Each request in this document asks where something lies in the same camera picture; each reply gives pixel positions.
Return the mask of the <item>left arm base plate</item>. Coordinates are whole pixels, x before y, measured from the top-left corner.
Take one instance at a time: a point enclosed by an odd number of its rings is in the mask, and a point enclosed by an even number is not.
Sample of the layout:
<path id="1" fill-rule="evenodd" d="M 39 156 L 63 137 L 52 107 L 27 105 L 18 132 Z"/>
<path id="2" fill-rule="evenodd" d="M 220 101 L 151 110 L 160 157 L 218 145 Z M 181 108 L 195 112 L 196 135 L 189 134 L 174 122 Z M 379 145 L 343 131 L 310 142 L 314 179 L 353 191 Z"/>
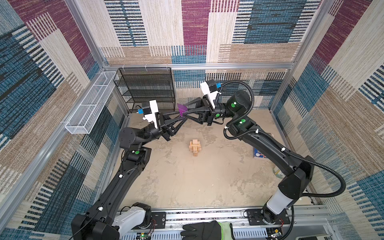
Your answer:
<path id="1" fill-rule="evenodd" d="M 151 216 L 145 214 L 144 221 L 133 227 L 133 230 L 164 229 L 166 224 L 166 212 L 152 212 Z"/>

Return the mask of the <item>dotted wood block front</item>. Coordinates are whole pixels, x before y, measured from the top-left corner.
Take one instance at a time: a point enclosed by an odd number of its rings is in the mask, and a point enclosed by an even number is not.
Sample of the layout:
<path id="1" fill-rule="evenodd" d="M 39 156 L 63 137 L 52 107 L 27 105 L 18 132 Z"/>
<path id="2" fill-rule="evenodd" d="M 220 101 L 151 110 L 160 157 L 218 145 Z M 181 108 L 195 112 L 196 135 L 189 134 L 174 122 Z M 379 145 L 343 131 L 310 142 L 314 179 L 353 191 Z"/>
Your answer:
<path id="1" fill-rule="evenodd" d="M 190 149 L 192 150 L 192 151 L 194 151 L 194 150 L 200 150 L 201 149 L 201 144 L 200 144 L 200 142 L 190 142 Z"/>

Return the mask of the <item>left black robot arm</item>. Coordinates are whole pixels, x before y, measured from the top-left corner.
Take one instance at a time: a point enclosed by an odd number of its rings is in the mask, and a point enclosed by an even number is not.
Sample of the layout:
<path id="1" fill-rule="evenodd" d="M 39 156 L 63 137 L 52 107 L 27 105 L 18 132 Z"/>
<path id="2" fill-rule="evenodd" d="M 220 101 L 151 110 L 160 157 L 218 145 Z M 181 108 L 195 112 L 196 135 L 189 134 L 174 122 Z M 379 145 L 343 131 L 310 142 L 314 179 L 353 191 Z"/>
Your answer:
<path id="1" fill-rule="evenodd" d="M 118 139 L 124 154 L 120 167 L 95 203 L 72 220 L 72 240 L 118 240 L 134 228 L 154 227 L 149 205 L 135 203 L 126 213 L 116 214 L 129 189 L 149 163 L 152 150 L 145 144 L 161 137 L 169 141 L 186 121 L 185 115 L 177 112 L 156 113 L 154 121 L 142 129 L 121 129 Z"/>

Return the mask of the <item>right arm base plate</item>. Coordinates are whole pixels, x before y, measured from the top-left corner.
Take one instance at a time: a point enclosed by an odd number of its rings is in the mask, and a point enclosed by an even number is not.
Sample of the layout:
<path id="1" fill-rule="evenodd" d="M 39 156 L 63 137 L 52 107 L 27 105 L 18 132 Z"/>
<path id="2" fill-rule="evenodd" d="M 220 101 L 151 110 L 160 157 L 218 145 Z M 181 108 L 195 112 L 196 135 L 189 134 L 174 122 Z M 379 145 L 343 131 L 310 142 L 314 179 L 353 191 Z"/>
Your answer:
<path id="1" fill-rule="evenodd" d="M 286 210 L 283 210 L 279 215 L 275 215 L 273 213 L 265 214 L 262 208 L 247 209 L 243 212 L 243 216 L 248 219 L 250 226 L 291 224 L 291 219 Z"/>

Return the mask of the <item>purple triangular block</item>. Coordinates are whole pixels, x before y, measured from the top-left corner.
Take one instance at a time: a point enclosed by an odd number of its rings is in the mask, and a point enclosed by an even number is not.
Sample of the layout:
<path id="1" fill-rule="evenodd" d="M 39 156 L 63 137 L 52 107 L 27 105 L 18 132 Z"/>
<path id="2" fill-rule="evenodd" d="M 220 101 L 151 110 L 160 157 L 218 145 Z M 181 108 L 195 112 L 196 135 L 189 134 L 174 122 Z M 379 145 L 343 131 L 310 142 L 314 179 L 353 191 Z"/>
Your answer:
<path id="1" fill-rule="evenodd" d="M 188 111 L 188 108 L 182 104 L 177 104 L 177 106 L 178 106 L 180 116 L 182 117 L 183 114 Z"/>

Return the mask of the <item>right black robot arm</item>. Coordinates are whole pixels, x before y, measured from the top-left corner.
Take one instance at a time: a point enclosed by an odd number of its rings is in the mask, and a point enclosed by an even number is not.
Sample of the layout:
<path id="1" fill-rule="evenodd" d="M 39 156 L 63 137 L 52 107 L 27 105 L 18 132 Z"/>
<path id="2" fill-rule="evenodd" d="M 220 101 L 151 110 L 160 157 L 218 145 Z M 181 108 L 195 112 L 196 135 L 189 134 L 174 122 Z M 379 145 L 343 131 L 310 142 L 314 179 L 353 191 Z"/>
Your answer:
<path id="1" fill-rule="evenodd" d="M 196 105 L 194 109 L 188 109 L 182 113 L 199 124 L 213 123 L 217 118 L 232 118 L 233 124 L 225 126 L 225 137 L 228 140 L 240 140 L 254 147 L 272 161 L 284 174 L 283 180 L 278 185 L 278 190 L 266 202 L 261 210 L 261 216 L 266 224 L 272 225 L 279 215 L 291 207 L 300 197 L 332 198 L 341 195 L 346 189 L 344 178 L 315 160 L 292 152 L 285 148 L 271 135 L 267 134 L 255 121 L 248 117 L 251 109 L 251 97 L 245 91 L 237 91 L 226 104 L 218 103 L 215 108 L 210 106 L 206 97 L 192 101 Z M 305 193 L 305 189 L 313 178 L 314 168 L 318 167 L 340 181 L 340 188 L 327 194 Z"/>

